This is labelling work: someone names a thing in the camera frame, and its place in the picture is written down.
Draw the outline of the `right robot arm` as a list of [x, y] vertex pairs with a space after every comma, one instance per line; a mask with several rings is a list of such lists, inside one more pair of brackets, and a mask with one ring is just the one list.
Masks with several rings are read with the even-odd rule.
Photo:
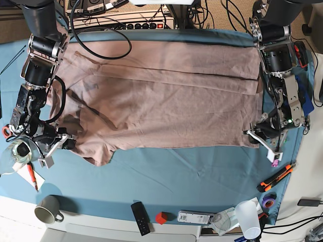
[[58, 81], [62, 92], [66, 93], [65, 83], [56, 73], [70, 41], [69, 20], [58, 1], [14, 3], [21, 7], [31, 36], [27, 59], [20, 74], [25, 82], [21, 85], [13, 109], [9, 123], [11, 135], [7, 141], [26, 137], [38, 149], [40, 165], [51, 167], [54, 151], [72, 149], [76, 143], [75, 136], [69, 135], [65, 128], [53, 126], [64, 110], [65, 96], [62, 97], [59, 112], [53, 118], [46, 121], [39, 118], [54, 81]]

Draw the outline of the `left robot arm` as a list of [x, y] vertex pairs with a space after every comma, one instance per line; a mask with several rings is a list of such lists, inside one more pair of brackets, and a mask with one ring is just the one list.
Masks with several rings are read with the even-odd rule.
[[294, 67], [308, 67], [304, 43], [293, 42], [291, 37], [291, 23], [304, 4], [304, 1], [255, 1], [249, 19], [261, 61], [261, 78], [274, 108], [252, 122], [245, 134], [251, 142], [267, 148], [268, 159], [281, 158], [287, 131], [307, 127], [313, 110], [307, 91], [292, 72]]

